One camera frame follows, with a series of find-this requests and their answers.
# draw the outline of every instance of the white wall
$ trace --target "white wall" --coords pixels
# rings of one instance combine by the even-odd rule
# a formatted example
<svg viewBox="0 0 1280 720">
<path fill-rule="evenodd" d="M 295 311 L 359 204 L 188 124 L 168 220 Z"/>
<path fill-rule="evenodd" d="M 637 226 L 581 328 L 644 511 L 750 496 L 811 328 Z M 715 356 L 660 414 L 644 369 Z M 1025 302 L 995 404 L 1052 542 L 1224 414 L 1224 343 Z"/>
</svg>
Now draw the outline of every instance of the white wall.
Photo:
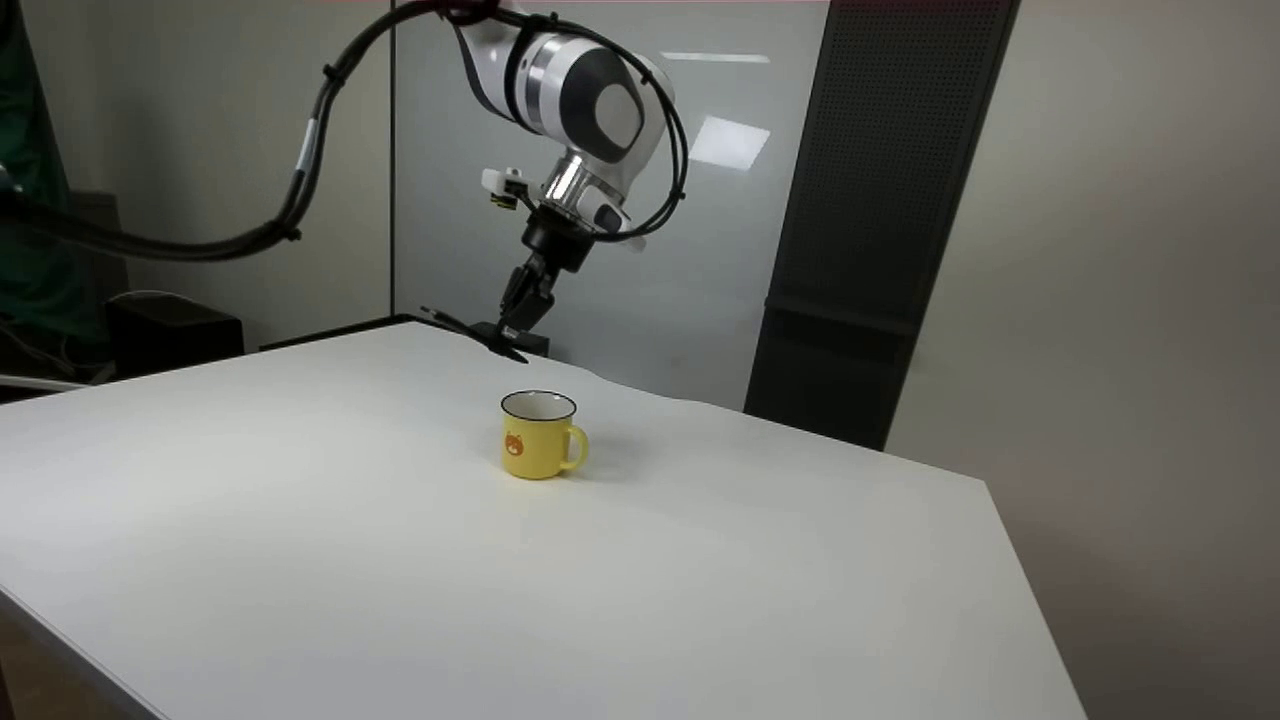
<svg viewBox="0 0 1280 720">
<path fill-rule="evenodd" d="M 1280 6 L 1025 0 L 893 452 L 991 482 L 1095 720 L 1280 717 Z"/>
<path fill-rule="evenodd" d="M 827 0 L 536 0 L 657 62 L 676 85 L 689 140 L 707 115 L 766 133 L 749 173 L 695 165 L 685 211 L 649 254 L 596 249 L 538 325 L 554 356 L 598 377 L 742 404 L 763 294 L 790 191 Z M 525 216 L 494 211 L 480 170 L 545 182 L 554 148 L 480 112 L 442 26 L 409 29 L 394 64 L 394 295 L 493 321 L 519 249 Z M 668 184 L 657 162 L 633 210 Z"/>
<path fill-rule="evenodd" d="M 76 187 L 122 229 L 227 237 L 287 187 L 318 70 L 388 0 L 24 0 Z M 249 321 L 250 342 L 388 311 L 388 45 L 340 98 L 307 239 L 219 268 L 134 263 Z"/>
</svg>

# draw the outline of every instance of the mug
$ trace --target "mug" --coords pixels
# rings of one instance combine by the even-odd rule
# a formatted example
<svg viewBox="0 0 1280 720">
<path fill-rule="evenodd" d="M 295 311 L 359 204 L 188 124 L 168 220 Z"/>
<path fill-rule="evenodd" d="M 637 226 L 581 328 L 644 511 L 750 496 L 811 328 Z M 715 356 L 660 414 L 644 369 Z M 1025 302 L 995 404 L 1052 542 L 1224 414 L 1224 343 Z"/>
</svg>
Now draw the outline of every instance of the mug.
<svg viewBox="0 0 1280 720">
<path fill-rule="evenodd" d="M 571 423 L 564 393 L 504 398 L 504 471 L 519 482 L 568 475 L 588 459 L 588 433 Z"/>
</svg>

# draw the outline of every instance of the cable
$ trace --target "cable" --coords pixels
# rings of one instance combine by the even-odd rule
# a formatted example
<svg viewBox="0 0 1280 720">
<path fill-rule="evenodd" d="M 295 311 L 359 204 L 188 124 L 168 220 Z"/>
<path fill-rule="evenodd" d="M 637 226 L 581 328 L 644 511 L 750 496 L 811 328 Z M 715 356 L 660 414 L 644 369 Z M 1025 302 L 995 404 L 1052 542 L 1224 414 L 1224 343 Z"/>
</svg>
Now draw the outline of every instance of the cable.
<svg viewBox="0 0 1280 720">
<path fill-rule="evenodd" d="M 36 359 L 36 363 L 47 363 L 47 369 L 57 369 L 58 377 L 76 377 L 76 363 L 63 356 L 63 352 L 42 352 L 42 347 L 36 347 L 36 343 L 26 343 L 16 328 L 8 328 L 3 321 L 0 321 L 0 342 L 8 342 L 16 352 L 24 352 L 26 359 Z"/>
<path fill-rule="evenodd" d="M 342 52 L 336 64 L 324 70 L 324 85 L 303 133 L 303 148 L 301 162 L 293 170 L 293 184 L 287 198 L 280 204 L 280 211 L 239 237 L 227 239 L 207 239 L 207 244 L 183 244 L 183 239 L 157 239 L 157 237 L 131 237 L 131 233 L 110 233 L 110 229 L 96 229 L 83 226 L 76 216 L 63 216 L 57 210 L 31 204 L 20 191 L 0 191 L 0 226 L 26 226 L 26 229 L 42 229 L 57 233 L 58 239 L 73 244 L 87 244 L 98 254 L 117 254 L 117 258 L 138 258 L 138 261 L 178 261 L 178 263 L 213 263 L 213 261 L 239 261 L 239 258 L 256 258 L 264 249 L 274 249 L 280 239 L 301 239 L 301 220 L 307 216 L 316 187 L 318 187 L 318 170 L 324 170 L 324 140 L 328 140 L 328 115 L 336 98 L 342 93 L 342 85 L 353 82 L 353 73 L 359 70 L 359 62 L 366 56 L 366 48 L 391 34 L 394 26 L 412 22 L 412 16 L 428 16 L 428 11 L 448 11 L 448 8 L 475 8 L 466 0 L 412 0 L 401 6 L 391 11 L 383 11 L 377 26 L 366 26 Z"/>
<path fill-rule="evenodd" d="M 301 157 L 293 170 L 287 198 L 271 220 L 264 220 L 239 237 L 227 237 L 227 239 L 183 244 L 183 239 L 157 239 L 157 237 L 96 229 L 96 226 L 83 226 L 76 216 L 57 211 L 57 210 L 42 210 L 36 200 L 24 200 L 16 187 L 3 187 L 0 191 L 0 226 L 26 226 L 26 229 L 42 229 L 42 233 L 57 233 L 58 239 L 87 244 L 98 254 L 138 258 L 138 261 L 178 261 L 178 263 L 239 261 L 239 258 L 268 254 L 280 239 L 301 239 L 301 220 L 307 216 L 316 187 L 318 187 L 328 119 L 330 119 L 336 98 L 342 93 L 342 85 L 353 82 L 353 73 L 359 70 L 366 48 L 383 34 L 391 34 L 394 26 L 403 26 L 412 16 L 428 16 L 428 11 L 442 11 L 453 26 L 475 26 L 482 16 L 494 16 L 508 26 L 536 26 L 545 34 L 582 35 L 582 39 L 596 39 L 598 48 L 617 52 L 623 64 L 633 64 L 641 85 L 652 85 L 652 93 L 663 107 L 668 154 L 673 154 L 673 187 L 668 187 L 663 204 L 644 226 L 637 226 L 629 233 L 588 233 L 582 239 L 620 244 L 620 239 L 652 237 L 676 216 L 676 210 L 685 200 L 685 184 L 689 184 L 689 135 L 685 135 L 685 119 L 676 112 L 676 100 L 668 98 L 668 90 L 652 76 L 652 70 L 637 52 L 620 48 L 617 39 L 609 39 L 582 26 L 568 26 L 561 16 L 526 22 L 526 16 L 504 11 L 504 8 L 494 8 L 494 0 L 409 0 L 391 11 L 383 11 L 377 26 L 366 26 L 340 52 L 340 62 L 324 70 L 324 85 L 318 85 L 318 98 L 316 98 L 307 127 L 303 127 L 303 143 L 301 143 Z"/>
</svg>

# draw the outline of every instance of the floor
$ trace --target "floor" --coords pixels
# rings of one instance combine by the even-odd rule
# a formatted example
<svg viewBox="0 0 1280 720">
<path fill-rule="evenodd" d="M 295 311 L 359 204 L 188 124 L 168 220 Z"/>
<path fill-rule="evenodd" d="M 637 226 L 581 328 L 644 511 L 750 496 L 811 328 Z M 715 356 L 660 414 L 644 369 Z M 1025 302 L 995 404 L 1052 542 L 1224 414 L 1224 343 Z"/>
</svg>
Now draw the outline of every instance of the floor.
<svg viewBox="0 0 1280 720">
<path fill-rule="evenodd" d="M 53 642 L 36 635 L 3 604 L 0 672 L 13 701 L 13 720 L 122 720 L 79 668 L 63 665 Z"/>
</svg>

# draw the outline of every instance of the table surface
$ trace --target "table surface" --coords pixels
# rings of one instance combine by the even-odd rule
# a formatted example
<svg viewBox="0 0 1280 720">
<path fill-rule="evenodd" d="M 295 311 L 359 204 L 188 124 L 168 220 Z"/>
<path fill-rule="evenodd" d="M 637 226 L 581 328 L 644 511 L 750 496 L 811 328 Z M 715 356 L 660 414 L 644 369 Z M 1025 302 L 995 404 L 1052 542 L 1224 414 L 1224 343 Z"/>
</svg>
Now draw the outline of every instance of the table surface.
<svg viewBox="0 0 1280 720">
<path fill-rule="evenodd" d="M 593 468 L 494 468 L 512 388 Z M 1075 720 L 985 484 L 419 325 L 0 414 L 0 594 L 172 720 Z"/>
</svg>

